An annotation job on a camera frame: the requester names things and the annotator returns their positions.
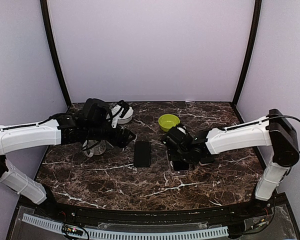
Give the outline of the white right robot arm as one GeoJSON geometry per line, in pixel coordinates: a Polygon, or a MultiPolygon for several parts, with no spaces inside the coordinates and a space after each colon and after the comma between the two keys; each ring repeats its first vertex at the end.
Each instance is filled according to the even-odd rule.
{"type": "Polygon", "coordinates": [[[296,129],[291,116],[278,109],[268,115],[239,125],[201,130],[191,136],[184,125],[169,129],[161,142],[174,161],[187,164],[210,164],[214,156],[237,149],[266,146],[272,148],[271,159],[258,181],[254,199],[245,205],[245,213],[256,217],[265,208],[276,187],[300,159],[296,129]]]}

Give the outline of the clear magsafe phone case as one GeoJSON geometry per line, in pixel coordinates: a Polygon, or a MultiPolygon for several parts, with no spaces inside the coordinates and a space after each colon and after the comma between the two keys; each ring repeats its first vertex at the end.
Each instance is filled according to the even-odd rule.
{"type": "Polygon", "coordinates": [[[188,174],[190,164],[181,160],[176,154],[172,154],[168,151],[167,162],[172,176],[179,177],[186,176],[188,174]]]}

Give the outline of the black phone with purple edge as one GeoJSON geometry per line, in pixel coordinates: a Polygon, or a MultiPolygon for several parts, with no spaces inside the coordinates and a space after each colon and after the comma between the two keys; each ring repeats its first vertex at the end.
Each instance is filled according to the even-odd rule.
{"type": "Polygon", "coordinates": [[[190,165],[183,161],[172,161],[171,164],[173,170],[176,172],[188,171],[190,168],[190,165]]]}

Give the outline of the black smartphone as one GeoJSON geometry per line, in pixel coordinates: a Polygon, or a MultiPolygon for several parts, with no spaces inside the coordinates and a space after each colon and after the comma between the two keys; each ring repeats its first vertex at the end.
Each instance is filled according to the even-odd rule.
{"type": "Polygon", "coordinates": [[[149,168],[151,166],[151,143],[138,140],[134,145],[133,165],[136,168],[149,168]]]}

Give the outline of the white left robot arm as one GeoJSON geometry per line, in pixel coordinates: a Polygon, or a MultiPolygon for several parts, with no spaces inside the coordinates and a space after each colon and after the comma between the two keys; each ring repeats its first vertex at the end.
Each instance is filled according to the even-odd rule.
{"type": "Polygon", "coordinates": [[[134,110],[124,100],[110,106],[89,98],[75,113],[57,113],[48,119],[21,125],[0,125],[0,183],[40,206],[50,218],[61,213],[49,187],[30,179],[6,157],[10,152],[40,146],[81,143],[87,157],[97,155],[96,147],[103,141],[125,148],[136,136],[122,125],[133,118],[134,110]]]}

